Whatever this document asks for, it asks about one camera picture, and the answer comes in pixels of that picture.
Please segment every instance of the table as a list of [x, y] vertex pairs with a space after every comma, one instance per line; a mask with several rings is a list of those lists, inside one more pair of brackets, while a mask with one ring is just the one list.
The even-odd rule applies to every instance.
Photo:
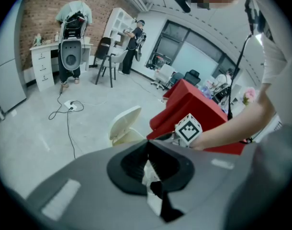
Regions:
[[[218, 104], [202, 94], [200, 90], [181, 79], [163, 97], [168, 98], [166, 109], [150, 120], [153, 132], [147, 139], [156, 139], [161, 135], [175, 130], [175, 125], [191, 113], [201, 124], [202, 130], [207, 131], [227, 122], [227, 115]], [[206, 151], [241, 154], [244, 144], [235, 143]]]
[[[82, 62], [86, 63], [85, 70], [89, 70], [90, 50], [93, 44], [82, 44], [83, 50]], [[54, 86], [54, 78], [52, 75], [51, 51], [58, 50], [59, 43], [46, 44], [30, 48], [32, 57], [32, 66], [37, 86], [43, 91]]]

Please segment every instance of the black pants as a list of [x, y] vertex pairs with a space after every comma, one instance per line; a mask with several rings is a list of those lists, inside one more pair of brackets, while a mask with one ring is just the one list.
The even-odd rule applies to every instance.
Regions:
[[130, 50], [128, 48], [126, 50], [128, 50], [128, 53], [126, 54], [126, 57], [123, 61], [123, 73], [130, 74], [132, 60], [133, 60], [133, 57], [135, 56], [135, 50]]
[[[62, 59], [61, 59], [61, 44], [59, 44], [59, 50], [58, 50], [58, 61], [59, 61], [59, 73], [60, 73], [60, 80], [61, 82], [66, 82], [68, 75], [67, 72], [68, 70], [65, 69], [65, 67], [63, 66], [62, 63]], [[74, 78], [78, 78], [80, 76], [80, 67], [76, 70], [73, 71], [74, 72]]]

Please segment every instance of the brick wall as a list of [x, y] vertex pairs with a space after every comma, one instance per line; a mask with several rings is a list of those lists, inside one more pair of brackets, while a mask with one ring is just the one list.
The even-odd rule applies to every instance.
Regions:
[[[74, 0], [24, 0], [25, 9], [20, 33], [23, 69], [32, 66], [29, 49], [38, 33], [44, 40], [51, 39], [54, 42], [56, 32], [60, 31], [60, 27], [55, 23], [55, 17], [62, 6], [70, 1]], [[86, 4], [92, 10], [93, 18], [93, 23], [88, 26], [85, 33], [85, 36], [91, 38], [90, 43], [94, 44], [91, 55], [95, 55], [113, 8], [123, 8], [133, 18], [138, 14], [138, 11], [125, 0], [87, 0]]]

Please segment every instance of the white chair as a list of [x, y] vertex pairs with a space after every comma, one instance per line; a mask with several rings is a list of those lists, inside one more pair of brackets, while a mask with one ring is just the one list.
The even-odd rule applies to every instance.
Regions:
[[98, 79], [99, 76], [101, 74], [101, 70], [103, 70], [103, 74], [102, 76], [104, 76], [104, 73], [106, 72], [106, 69], [109, 68], [110, 69], [110, 82], [111, 82], [111, 88], [113, 88], [113, 84], [112, 84], [112, 69], [114, 69], [114, 79], [116, 80], [116, 63], [122, 63], [123, 60], [125, 59], [125, 56], [127, 54], [128, 50], [124, 51], [122, 54], [120, 55], [115, 55], [115, 54], [111, 54], [109, 55], [105, 55], [103, 57], [98, 75], [97, 75], [97, 79], [96, 79], [96, 85], [98, 83]]
[[151, 84], [155, 84], [157, 89], [161, 87], [163, 90], [165, 87], [161, 84], [167, 84], [171, 78], [171, 75], [174, 73], [175, 69], [167, 64], [164, 64], [160, 70], [155, 70], [155, 79], [158, 81], [153, 81]]
[[145, 137], [143, 137], [138, 131], [131, 128], [131, 125], [140, 115], [141, 110], [142, 108], [137, 105], [117, 115], [117, 117], [112, 121], [109, 128], [109, 147], [114, 147], [131, 141], [139, 141], [145, 139]]

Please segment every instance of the white lid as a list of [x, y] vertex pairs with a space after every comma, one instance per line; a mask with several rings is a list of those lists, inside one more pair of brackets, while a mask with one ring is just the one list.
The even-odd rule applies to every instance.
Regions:
[[124, 136], [140, 115], [141, 110], [142, 108], [137, 105], [117, 115], [110, 125], [109, 139], [118, 140]]

